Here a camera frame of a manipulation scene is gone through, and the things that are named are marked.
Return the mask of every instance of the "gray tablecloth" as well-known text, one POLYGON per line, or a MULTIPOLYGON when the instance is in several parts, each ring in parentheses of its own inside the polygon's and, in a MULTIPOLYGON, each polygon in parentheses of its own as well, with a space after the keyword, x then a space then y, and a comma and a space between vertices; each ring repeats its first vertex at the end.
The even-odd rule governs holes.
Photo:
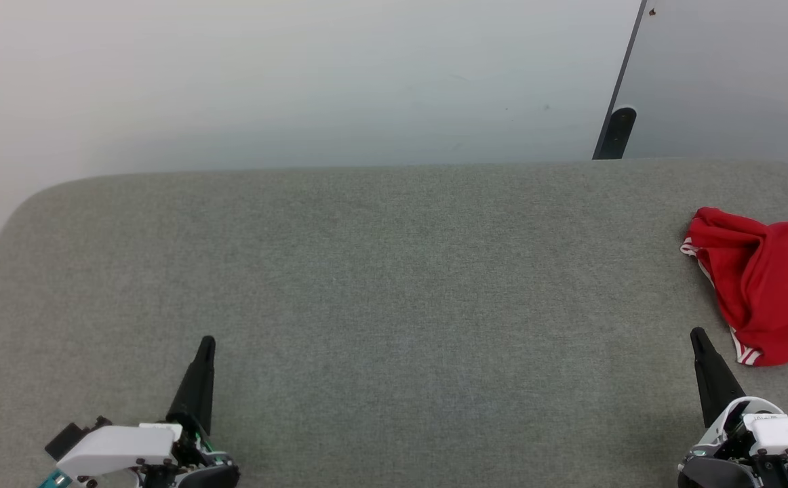
MULTIPOLYGON (((104 177, 0 235, 0 487, 71 421, 161 419, 203 334, 241 486, 672 486, 702 433, 678 251, 696 208, 788 220, 735 161, 104 177)), ((788 410, 788 365, 733 365, 788 410)))

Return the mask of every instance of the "folded red clothing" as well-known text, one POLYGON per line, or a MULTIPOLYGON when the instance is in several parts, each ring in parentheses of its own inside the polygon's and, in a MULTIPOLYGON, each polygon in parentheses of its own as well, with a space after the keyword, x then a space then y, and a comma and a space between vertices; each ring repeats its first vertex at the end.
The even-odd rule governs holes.
POLYGON ((702 207, 680 251, 713 282, 738 363, 787 363, 788 222, 765 225, 702 207))

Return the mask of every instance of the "white wall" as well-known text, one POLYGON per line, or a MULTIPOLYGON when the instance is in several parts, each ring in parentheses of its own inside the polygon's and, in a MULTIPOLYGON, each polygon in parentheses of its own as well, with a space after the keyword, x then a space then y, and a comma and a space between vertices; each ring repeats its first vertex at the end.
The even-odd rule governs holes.
POLYGON ((589 159, 638 7, 0 1, 0 227, 84 176, 589 159))
POLYGON ((648 0, 616 104, 625 157, 788 162, 788 0, 648 0))

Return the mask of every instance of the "black strip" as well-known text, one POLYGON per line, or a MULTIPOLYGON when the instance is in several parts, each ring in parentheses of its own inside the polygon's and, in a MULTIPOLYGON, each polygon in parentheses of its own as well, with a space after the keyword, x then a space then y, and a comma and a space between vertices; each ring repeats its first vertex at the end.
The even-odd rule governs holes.
POLYGON ((608 112, 605 113, 605 121, 602 123, 602 130, 599 131, 599 140, 596 141, 596 149, 593 149, 593 159, 599 159, 602 152, 602 141, 605 133, 608 132, 608 122, 611 120, 611 113, 614 111, 614 103, 617 103, 617 92, 620 91, 620 84, 623 83, 623 74, 626 73, 626 65, 629 64, 629 55, 632 54, 632 46, 635 44, 635 34, 638 33, 638 26, 642 24, 644 7, 648 0, 642 0, 642 6, 638 8, 638 16, 635 18, 635 26, 632 28, 632 36, 629 37, 629 46, 626 46, 626 55, 623 56, 623 64, 620 66, 620 74, 617 75, 617 84, 614 86, 614 93, 611 94, 611 102, 608 103, 608 112))

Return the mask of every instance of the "gray table surface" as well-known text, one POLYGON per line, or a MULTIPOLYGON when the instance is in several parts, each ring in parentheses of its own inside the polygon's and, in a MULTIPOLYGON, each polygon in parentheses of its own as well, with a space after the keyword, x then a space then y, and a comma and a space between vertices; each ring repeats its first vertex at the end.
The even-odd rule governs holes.
MULTIPOLYGON (((741 161, 115 176, 0 235, 0 487, 66 423, 161 419, 218 340, 241 486, 673 486, 702 433, 678 251, 698 207, 788 220, 741 161)), ((733 365, 788 410, 788 365, 733 365)))

